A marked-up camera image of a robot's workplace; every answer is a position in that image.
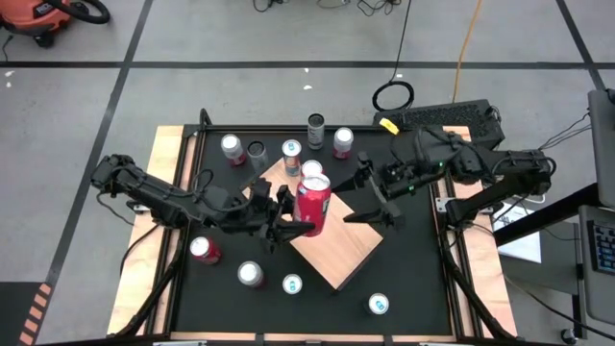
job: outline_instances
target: silver soda can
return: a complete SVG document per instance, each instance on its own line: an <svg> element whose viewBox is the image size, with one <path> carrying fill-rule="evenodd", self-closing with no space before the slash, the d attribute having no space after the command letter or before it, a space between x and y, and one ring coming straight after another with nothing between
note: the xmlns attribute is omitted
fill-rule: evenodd
<svg viewBox="0 0 615 346"><path fill-rule="evenodd" d="M298 176L301 171L301 162L299 161L301 144L296 139L289 139L282 144L282 152L284 153L286 175L290 177Z"/></svg>
<svg viewBox="0 0 615 346"><path fill-rule="evenodd" d="M369 314L385 314L388 311L388 298L382 293L374 293L364 303L364 307Z"/></svg>
<svg viewBox="0 0 615 346"><path fill-rule="evenodd" d="M291 295L301 292L303 285L304 283L297 274L288 274L282 281L282 288L284 289L284 292Z"/></svg>
<svg viewBox="0 0 615 346"><path fill-rule="evenodd" d="M349 128L339 128L333 138L333 156L337 159L348 159L355 139Z"/></svg>
<svg viewBox="0 0 615 346"><path fill-rule="evenodd" d="M241 140L235 135L225 135L220 141L224 156L229 159L229 163L237 166L246 161L246 154L243 152Z"/></svg>
<svg viewBox="0 0 615 346"><path fill-rule="evenodd" d="M307 146L318 150L325 141L325 117L314 113L307 118Z"/></svg>
<svg viewBox="0 0 615 346"><path fill-rule="evenodd" d="M244 261L239 265L237 277L242 284L251 288L258 288L264 282L264 274L260 265L251 260Z"/></svg>
<svg viewBox="0 0 615 346"><path fill-rule="evenodd" d="M324 172L323 165L316 160L307 160L301 165L301 177L308 175L322 174Z"/></svg>
<svg viewBox="0 0 615 346"><path fill-rule="evenodd" d="M267 168L269 158L267 158L267 150L261 141L255 140L248 145L248 157L254 167L255 172L264 172Z"/></svg>

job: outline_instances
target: yellow clamp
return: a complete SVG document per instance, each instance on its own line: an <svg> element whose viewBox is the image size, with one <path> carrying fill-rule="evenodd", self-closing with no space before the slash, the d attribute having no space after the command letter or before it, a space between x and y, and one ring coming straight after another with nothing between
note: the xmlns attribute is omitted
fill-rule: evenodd
<svg viewBox="0 0 615 346"><path fill-rule="evenodd" d="M380 124L388 130L388 132L395 136L400 132L400 129L398 129L397 126L395 126L395 124L387 118L382 118Z"/></svg>

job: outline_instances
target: orange striped tape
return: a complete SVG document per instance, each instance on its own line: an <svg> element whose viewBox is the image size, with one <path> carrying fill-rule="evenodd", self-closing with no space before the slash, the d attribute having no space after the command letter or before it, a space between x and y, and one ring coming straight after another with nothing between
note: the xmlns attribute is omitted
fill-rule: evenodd
<svg viewBox="0 0 615 346"><path fill-rule="evenodd" d="M51 299L52 287L49 284L41 284L35 299L30 307L30 313L23 325L23 330L19 335L20 345L34 345L37 341L40 325L42 324L45 311Z"/></svg>

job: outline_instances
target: soda can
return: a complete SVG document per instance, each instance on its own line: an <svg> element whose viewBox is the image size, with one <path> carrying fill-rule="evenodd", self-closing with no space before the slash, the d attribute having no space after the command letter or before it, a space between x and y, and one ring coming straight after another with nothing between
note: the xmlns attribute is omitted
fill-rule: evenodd
<svg viewBox="0 0 615 346"><path fill-rule="evenodd" d="M248 157L255 172L263 172L267 168L269 158L267 158L265 145L261 141L255 140L248 145Z"/></svg>
<svg viewBox="0 0 615 346"><path fill-rule="evenodd" d="M353 131L349 128L339 128L333 137L333 156L337 159L348 159L353 147Z"/></svg>
<svg viewBox="0 0 615 346"><path fill-rule="evenodd" d="M198 236L192 240L190 243L190 253L192 257L205 264L216 264L222 257L220 248L205 236Z"/></svg>
<svg viewBox="0 0 615 346"><path fill-rule="evenodd" d="M301 277L297 274L288 274L282 281L282 288L284 292L293 295L301 292L301 288L304 283L301 281Z"/></svg>
<svg viewBox="0 0 615 346"><path fill-rule="evenodd" d="M311 222L312 231L304 236L317 236L323 232L329 201L331 181L324 174L314 174L301 179L297 186L293 218L295 221Z"/></svg>
<svg viewBox="0 0 615 346"><path fill-rule="evenodd" d="M325 141L325 117L314 113L307 118L307 146L318 150Z"/></svg>
<svg viewBox="0 0 615 346"><path fill-rule="evenodd" d="M388 311L388 298L382 293L374 293L363 305L367 313L382 315Z"/></svg>
<svg viewBox="0 0 615 346"><path fill-rule="evenodd" d="M241 140L237 136L231 134L223 136L220 146L224 156L229 159L231 165L237 166L246 161L246 154L243 152Z"/></svg>
<svg viewBox="0 0 615 346"><path fill-rule="evenodd" d="M251 288L260 287L265 278L260 265L252 260L244 261L239 265L237 277L242 284Z"/></svg>
<svg viewBox="0 0 615 346"><path fill-rule="evenodd" d="M299 154L301 154L301 143L296 139L289 139L282 144L282 152L284 153L284 169L286 175L296 177L301 170L299 162Z"/></svg>
<svg viewBox="0 0 615 346"><path fill-rule="evenodd" d="M324 173L323 165L316 160L307 160L301 165L301 177Z"/></svg>

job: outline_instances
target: can lid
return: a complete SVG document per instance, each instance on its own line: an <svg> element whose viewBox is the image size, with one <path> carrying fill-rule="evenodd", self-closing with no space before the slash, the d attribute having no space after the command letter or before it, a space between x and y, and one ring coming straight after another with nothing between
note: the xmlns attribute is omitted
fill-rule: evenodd
<svg viewBox="0 0 615 346"><path fill-rule="evenodd" d="M190 253L194 256L202 256L209 251L209 240L204 236L194 238L190 243Z"/></svg>
<svg viewBox="0 0 615 346"><path fill-rule="evenodd" d="M239 279L245 282L252 282L258 277L258 265L252 261L243 262L239 265Z"/></svg>
<svg viewBox="0 0 615 346"><path fill-rule="evenodd" d="M305 176L320 174L323 172L323 165L319 161L308 160L301 166L301 171L304 172Z"/></svg>
<svg viewBox="0 0 615 346"><path fill-rule="evenodd" d="M319 113L314 113L307 118L309 126L320 127L325 124L325 117Z"/></svg>
<svg viewBox="0 0 615 346"><path fill-rule="evenodd" d="M369 309L375 314L384 314L388 310L388 298L382 293L369 297Z"/></svg>
<svg viewBox="0 0 615 346"><path fill-rule="evenodd" d="M301 143L296 139L289 139L282 145L282 152L289 157L294 157L301 153Z"/></svg>
<svg viewBox="0 0 615 346"><path fill-rule="evenodd" d="M222 137L222 147L225 149L233 149L237 146L239 138L235 135L226 135Z"/></svg>
<svg viewBox="0 0 615 346"><path fill-rule="evenodd" d="M322 191L327 189L331 185L331 181L324 174L312 174L309 176L305 176L301 183L308 190L312 191Z"/></svg>
<svg viewBox="0 0 615 346"><path fill-rule="evenodd" d="M252 156L258 156L265 151L265 145L261 141L255 140L248 145L248 153Z"/></svg>
<svg viewBox="0 0 615 346"><path fill-rule="evenodd" d="M335 132L335 138L342 142L351 141L353 140L353 132L349 128L339 128Z"/></svg>
<svg viewBox="0 0 615 346"><path fill-rule="evenodd" d="M301 291L304 283L297 274L288 274L282 281L282 288L288 294L297 294Z"/></svg>

